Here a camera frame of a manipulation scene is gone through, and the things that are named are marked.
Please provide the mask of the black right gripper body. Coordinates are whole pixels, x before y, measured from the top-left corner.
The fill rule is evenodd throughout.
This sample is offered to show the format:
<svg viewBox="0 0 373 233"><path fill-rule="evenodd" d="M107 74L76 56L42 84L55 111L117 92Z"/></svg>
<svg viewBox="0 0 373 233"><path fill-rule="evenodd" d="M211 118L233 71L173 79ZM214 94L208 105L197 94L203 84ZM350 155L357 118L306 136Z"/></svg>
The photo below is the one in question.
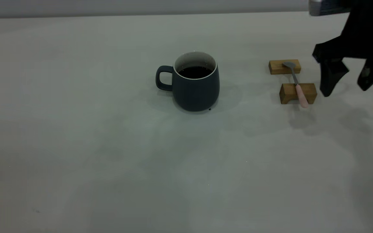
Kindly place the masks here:
<svg viewBox="0 0 373 233"><path fill-rule="evenodd" d="M344 57L373 59L373 0L314 0L315 17L348 12L341 34L317 44L313 57L317 62Z"/></svg>

